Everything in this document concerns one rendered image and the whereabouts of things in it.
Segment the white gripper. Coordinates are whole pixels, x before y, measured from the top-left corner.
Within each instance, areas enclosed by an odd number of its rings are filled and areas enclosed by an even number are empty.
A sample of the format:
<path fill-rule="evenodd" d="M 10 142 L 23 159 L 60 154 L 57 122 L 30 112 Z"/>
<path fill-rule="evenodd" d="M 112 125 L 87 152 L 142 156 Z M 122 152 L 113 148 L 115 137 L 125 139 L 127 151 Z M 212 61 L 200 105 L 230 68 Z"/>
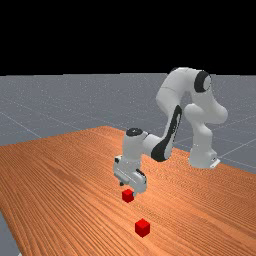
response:
<path fill-rule="evenodd" d="M 134 189 L 132 195 L 144 193 L 147 189 L 147 177 L 140 170 L 140 162 L 127 160 L 122 155 L 114 158 L 113 164 L 114 176 L 119 180 L 119 185 L 129 185 Z"/>

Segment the red cube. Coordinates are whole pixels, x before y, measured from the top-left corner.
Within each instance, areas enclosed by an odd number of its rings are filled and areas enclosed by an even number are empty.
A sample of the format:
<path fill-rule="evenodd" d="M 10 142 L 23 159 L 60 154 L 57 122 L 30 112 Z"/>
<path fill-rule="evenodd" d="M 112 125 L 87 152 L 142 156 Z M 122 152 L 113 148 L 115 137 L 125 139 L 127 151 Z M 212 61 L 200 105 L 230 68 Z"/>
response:
<path fill-rule="evenodd" d="M 145 237 L 150 233 L 150 223 L 145 219 L 140 219 L 135 223 L 135 233 L 140 237 Z"/>
<path fill-rule="evenodd" d="M 134 192 L 130 189 L 126 189 L 122 192 L 122 200 L 126 203 L 130 203 L 134 200 Z"/>

